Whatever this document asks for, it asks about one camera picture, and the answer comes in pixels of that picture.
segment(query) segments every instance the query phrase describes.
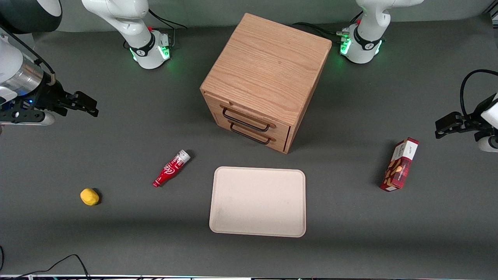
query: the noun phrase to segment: red box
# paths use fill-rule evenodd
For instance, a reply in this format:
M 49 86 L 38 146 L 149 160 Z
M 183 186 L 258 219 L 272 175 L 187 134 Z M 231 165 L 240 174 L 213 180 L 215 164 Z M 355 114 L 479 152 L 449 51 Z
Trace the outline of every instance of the red box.
M 396 145 L 391 162 L 384 174 L 384 180 L 380 185 L 381 189 L 394 191 L 403 187 L 417 147 L 418 141 L 413 138 L 407 138 Z

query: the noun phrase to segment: wooden cabinet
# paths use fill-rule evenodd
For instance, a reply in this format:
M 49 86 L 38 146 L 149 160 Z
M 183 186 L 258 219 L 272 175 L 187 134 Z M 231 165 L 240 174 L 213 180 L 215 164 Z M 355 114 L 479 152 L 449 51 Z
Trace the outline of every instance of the wooden cabinet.
M 288 153 L 331 46 L 246 13 L 201 85 L 216 123 Z

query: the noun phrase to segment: drawer handle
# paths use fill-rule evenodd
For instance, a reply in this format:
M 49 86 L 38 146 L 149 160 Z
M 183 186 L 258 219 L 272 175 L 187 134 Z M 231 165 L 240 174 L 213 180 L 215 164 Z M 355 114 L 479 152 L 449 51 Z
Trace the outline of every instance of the drawer handle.
M 259 144 L 267 145 L 268 143 L 270 143 L 270 138 L 268 138 L 268 140 L 266 140 L 266 142 L 263 142 L 263 141 L 261 141 L 261 140 L 258 140 L 258 139 L 256 139 L 256 138 L 254 138 L 254 137 L 251 137 L 251 136 L 249 136 L 249 135 L 247 135 L 247 134 L 243 134 L 243 133 L 242 133 L 242 132 L 240 132 L 240 131 L 236 131 L 236 130 L 234 130 L 234 123 L 231 123 L 231 124 L 230 124 L 230 130 L 231 130 L 231 131 L 233 131 L 233 132 L 235 132 L 235 133 L 237 133 L 237 134 L 239 134 L 239 135 L 242 135 L 242 136 L 244 136 L 244 137 L 247 137 L 247 138 L 249 138 L 249 139 L 251 139 L 251 140 L 253 140 L 253 141 L 256 141 L 256 142 L 258 142 Z
M 227 112 L 227 108 L 223 108 L 223 117 L 225 117 L 225 118 L 229 119 L 230 121 L 233 121 L 233 122 L 236 122 L 236 123 L 238 123 L 238 124 L 241 124 L 241 125 L 243 125 L 243 126 L 246 126 L 246 127 L 252 128 L 252 129 L 254 129 L 254 130 L 256 130 L 256 131 L 266 132 L 266 131 L 270 128 L 270 124 L 267 124 L 265 129 L 260 129 L 260 128 L 257 128 L 257 127 L 255 127 L 255 126 L 253 126 L 253 125 L 251 125 L 251 124 L 248 124 L 248 123 L 246 123 L 246 122 L 243 122 L 243 121 L 241 121 L 241 120 L 237 120 L 236 118 L 233 118 L 233 117 L 228 116 L 228 115 L 226 114 L 226 112 Z

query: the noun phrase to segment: plastic tray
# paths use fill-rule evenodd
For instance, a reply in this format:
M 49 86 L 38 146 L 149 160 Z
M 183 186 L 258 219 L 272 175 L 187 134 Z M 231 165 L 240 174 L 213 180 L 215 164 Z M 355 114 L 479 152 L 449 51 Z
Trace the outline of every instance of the plastic tray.
M 301 237 L 306 232 L 301 170 L 219 167 L 209 227 L 216 233 Z

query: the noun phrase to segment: gray table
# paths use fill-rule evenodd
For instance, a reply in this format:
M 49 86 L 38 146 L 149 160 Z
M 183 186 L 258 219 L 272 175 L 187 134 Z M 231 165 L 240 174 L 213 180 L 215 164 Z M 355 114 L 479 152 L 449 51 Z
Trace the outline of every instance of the gray table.
M 117 32 L 39 39 L 65 89 L 98 100 L 100 115 L 70 112 L 49 127 L 4 130 L 4 273 L 77 253 L 91 274 L 498 277 L 497 155 L 479 151 L 472 134 L 434 138 L 434 121 L 459 111 L 463 77 L 498 68 L 488 17 L 393 23 L 368 65 L 334 46 L 288 155 L 217 127 L 198 90 L 232 31 L 178 32 L 173 59 L 152 71 L 136 65 Z M 494 76 L 473 77 L 469 110 L 496 88 Z M 379 182 L 406 137 L 420 140 L 410 175 L 404 189 L 386 193 Z M 152 187 L 180 149 L 196 157 Z M 305 236 L 211 232 L 213 172 L 223 165 L 304 171 Z M 85 206 L 86 187 L 100 189 L 103 204 Z M 53 272 L 82 273 L 76 260 Z

